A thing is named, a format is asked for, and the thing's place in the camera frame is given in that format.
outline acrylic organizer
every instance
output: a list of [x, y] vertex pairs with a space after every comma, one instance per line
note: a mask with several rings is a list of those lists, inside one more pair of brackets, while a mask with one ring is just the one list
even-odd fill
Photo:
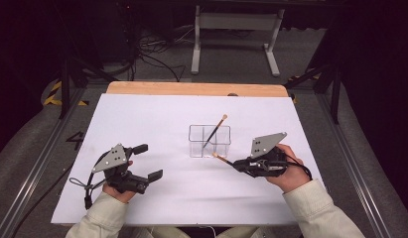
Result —
[[229, 126], [218, 127], [206, 144], [215, 127], [215, 125], [191, 125], [189, 127], [190, 156], [192, 158], [212, 157], [213, 152], [227, 157], [231, 144]]

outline white sleeve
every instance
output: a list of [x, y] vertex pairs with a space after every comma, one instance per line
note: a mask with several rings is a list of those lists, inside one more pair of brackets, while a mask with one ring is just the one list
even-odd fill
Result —
[[305, 238], [364, 237], [352, 220], [334, 205], [317, 179], [283, 196]]
[[102, 192], [80, 222], [74, 225], [67, 238], [114, 237], [122, 228], [128, 204]]

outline hand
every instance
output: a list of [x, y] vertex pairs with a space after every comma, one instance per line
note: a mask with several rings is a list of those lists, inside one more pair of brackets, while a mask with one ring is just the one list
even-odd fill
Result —
[[[303, 161], [296, 158], [296, 155], [294, 155], [294, 152], [289, 146], [278, 144], [277, 147], [283, 150], [289, 157], [294, 158], [300, 165], [303, 164]], [[296, 163], [289, 157], [287, 157], [288, 162]], [[269, 182], [278, 185], [285, 193], [292, 191], [310, 181], [309, 177], [302, 170], [302, 168], [296, 166], [289, 166], [287, 171], [278, 177], [266, 177], [266, 179]]]
[[116, 188], [109, 186], [107, 182], [102, 186], [102, 191], [105, 193], [111, 195], [112, 197], [116, 198], [117, 200], [123, 202], [123, 203], [128, 203], [130, 199], [136, 194], [134, 191], [125, 191], [123, 193], [120, 193], [117, 191]]

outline desk leg foot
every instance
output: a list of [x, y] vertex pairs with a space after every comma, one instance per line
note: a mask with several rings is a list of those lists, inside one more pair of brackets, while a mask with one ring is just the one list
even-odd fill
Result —
[[191, 74], [196, 75], [200, 72], [200, 58], [201, 58], [201, 46], [194, 49], [194, 56], [192, 57], [192, 70]]
[[279, 76], [280, 70], [278, 69], [277, 62], [275, 61], [274, 54], [270, 52], [268, 44], [263, 45], [265, 49], [266, 58], [268, 59], [269, 67], [271, 68], [271, 72], [273, 76]]

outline white tabletop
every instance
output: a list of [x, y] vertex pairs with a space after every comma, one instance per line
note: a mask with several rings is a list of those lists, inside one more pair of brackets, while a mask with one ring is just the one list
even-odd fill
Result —
[[[287, 132], [281, 142], [304, 160], [313, 178], [322, 181], [294, 104], [289, 97], [225, 97], [102, 94], [70, 172], [87, 182], [98, 158], [116, 144], [149, 151], [132, 155], [134, 175], [163, 170], [160, 180], [130, 202], [126, 224], [275, 225], [296, 223], [282, 191], [265, 178], [252, 178], [214, 158], [190, 158], [189, 126], [231, 128], [228, 159], [250, 155], [255, 137]], [[104, 178], [97, 173], [94, 181]], [[98, 188], [93, 200], [100, 193]], [[78, 223], [85, 215], [84, 190], [67, 181], [52, 223]]]

